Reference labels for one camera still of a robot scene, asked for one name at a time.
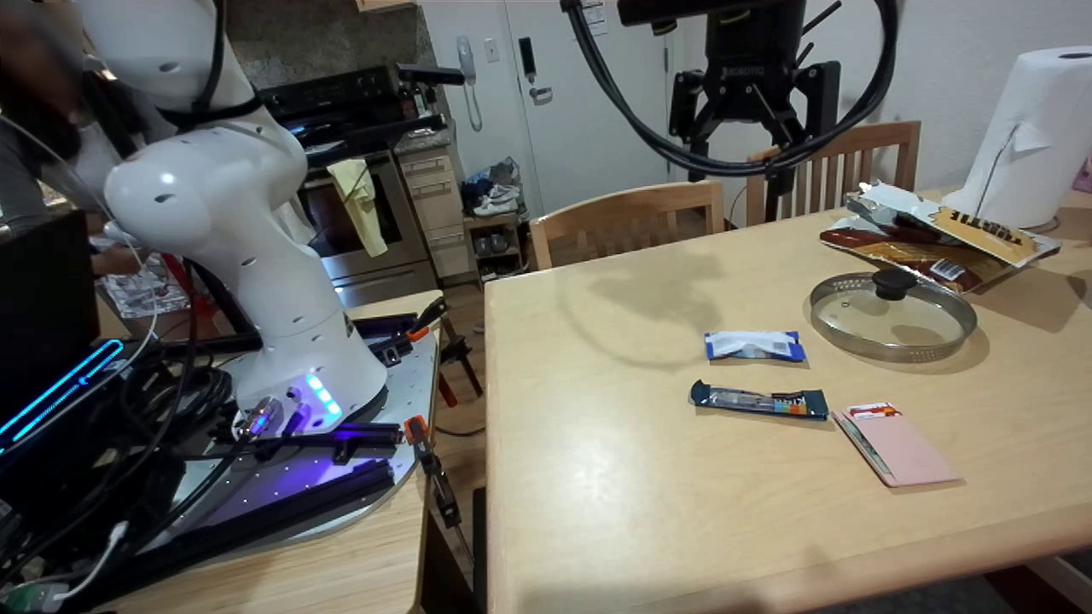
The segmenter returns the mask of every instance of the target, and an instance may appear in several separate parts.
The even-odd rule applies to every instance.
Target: floor
[[[449,304],[449,326],[459,336],[467,337],[470,350],[470,364],[484,387],[484,293],[479,282],[467,286],[446,286],[446,304]],[[479,396],[467,384],[467,376],[460,371],[459,362],[440,364],[445,379],[449,384],[449,391],[459,392],[459,406],[446,406],[437,396],[435,406],[435,436],[437,436],[437,455],[445,456],[446,477],[460,500],[460,513],[463,513],[463,539],[449,536],[449,550],[459,568],[463,571],[467,585],[470,585],[470,544],[474,544],[474,488],[484,488],[484,396]],[[1080,571],[1092,574],[1092,557],[1074,557],[1072,563],[1080,563]],[[893,597],[876,597],[876,602],[860,602],[850,607],[838,607],[846,614],[922,614],[922,612],[934,612],[934,614],[1010,614],[1015,607],[991,587],[991,580],[982,577],[970,577],[970,580],[951,580],[951,585],[934,585],[934,587],[922,587],[922,592],[908,592],[908,595],[893,595]]]

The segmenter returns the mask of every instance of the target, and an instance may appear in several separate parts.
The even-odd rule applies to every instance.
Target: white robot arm
[[[272,211],[304,180],[302,145],[254,101],[212,0],[73,0],[99,63],[159,114],[196,126],[136,149],[107,205],[148,250],[212,270],[263,336],[228,362],[239,417],[260,436],[328,433],[372,402],[386,370],[347,326],[321,261]]]

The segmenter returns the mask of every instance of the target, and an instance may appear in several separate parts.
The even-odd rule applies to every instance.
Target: pot lid
[[[965,300],[903,270],[821,281],[808,309],[821,337],[892,362],[947,358],[975,330],[975,311]]]

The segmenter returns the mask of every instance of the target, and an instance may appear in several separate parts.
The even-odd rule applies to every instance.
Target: white wall
[[[484,129],[470,135],[460,121],[460,94],[449,94],[449,111],[460,122],[463,167],[481,167],[497,154],[529,156],[534,135],[520,106],[520,60],[501,20],[501,0],[435,0],[431,33],[440,63],[454,65],[454,37],[470,33],[479,52],[479,95]],[[497,43],[497,60],[484,65],[484,43]],[[820,60],[844,63],[844,102],[852,102],[876,63],[876,14],[871,0],[846,0],[844,10],[815,33]],[[1088,44],[1092,43],[1092,0],[908,0],[902,56],[892,95],[879,111],[883,121],[903,115],[925,122],[918,186],[960,187],[1002,80],[1019,52]],[[684,20],[671,33],[671,68],[703,65],[703,24]],[[720,129],[712,154],[741,160],[767,145],[760,129]]]

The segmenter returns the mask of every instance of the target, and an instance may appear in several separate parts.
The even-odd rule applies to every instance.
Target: chair backrest
[[[537,267],[636,253],[722,230],[722,194],[712,180],[649,186],[567,205],[534,223]]]
[[[767,180],[749,177],[749,227],[838,210],[860,180],[915,190],[922,122],[866,122],[795,167],[792,190],[767,214]]]

